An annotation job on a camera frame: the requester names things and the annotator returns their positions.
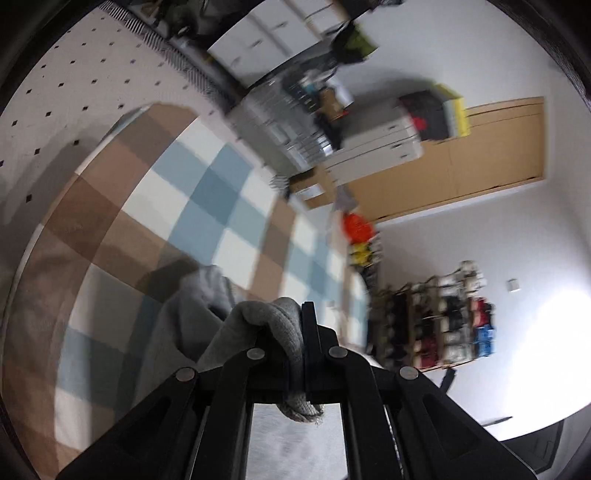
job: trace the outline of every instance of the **light switch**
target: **light switch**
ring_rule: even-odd
[[[509,290],[511,293],[521,290],[519,282],[516,278],[512,278],[509,281],[507,281],[507,290]]]

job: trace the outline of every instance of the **black metal bracket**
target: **black metal bracket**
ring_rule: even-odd
[[[307,399],[341,405],[350,480],[535,479],[416,369],[371,367],[317,325],[311,302],[301,327]],[[177,371],[57,479],[244,479],[253,405],[284,400],[288,372],[261,330],[255,348],[223,367]]]

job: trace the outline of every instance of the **clothing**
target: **clothing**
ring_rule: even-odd
[[[221,367],[253,347],[261,327],[268,327],[290,365],[290,394],[279,409],[295,421],[316,422],[322,406],[304,394],[300,306],[292,299],[272,303],[242,300],[216,266],[200,267],[184,277],[179,291],[158,316],[139,376],[136,402],[181,367],[199,372]]]
[[[302,392],[299,305],[286,298],[243,301],[218,267],[200,267],[183,278],[179,291],[163,305],[144,357],[136,403],[181,367],[205,371],[253,346],[262,325],[287,354],[294,393],[279,408],[254,405],[246,479],[342,480],[347,464],[340,407],[310,405]]]

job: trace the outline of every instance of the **cardboard box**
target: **cardboard box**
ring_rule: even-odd
[[[336,198],[335,182],[320,165],[290,178],[290,192],[310,210],[333,203]]]

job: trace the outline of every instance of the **white plastic drawer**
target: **white plastic drawer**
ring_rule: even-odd
[[[423,154],[421,142],[408,140],[386,145],[365,155],[341,162],[327,168],[337,185],[349,183],[367,175],[416,160]]]
[[[304,17],[308,17],[331,4],[328,0],[291,0],[291,3],[304,15]]]
[[[275,38],[289,58],[320,41],[304,20],[281,0],[265,0],[249,15],[255,17]]]
[[[248,16],[226,32],[208,52],[245,86],[252,85],[287,60]]]
[[[345,160],[350,160],[351,158],[358,157],[360,155],[364,155],[372,150],[377,150],[378,148],[384,147],[385,145],[395,144],[397,142],[403,142],[409,138],[415,136],[416,132],[409,132],[404,129],[398,132],[390,133],[384,137],[378,138],[377,140],[373,140],[371,142],[367,142],[361,144],[358,147],[350,148],[348,150],[339,150],[336,153],[332,154],[324,161],[324,165],[326,167],[336,165],[337,163],[341,163]]]
[[[328,7],[306,19],[311,22],[317,32],[324,33],[332,30],[343,23],[339,12],[335,7]]]
[[[407,111],[404,108],[392,106],[388,101],[354,112],[351,117],[352,123],[345,128],[344,132],[344,150],[350,150],[405,129],[409,137],[417,133]]]

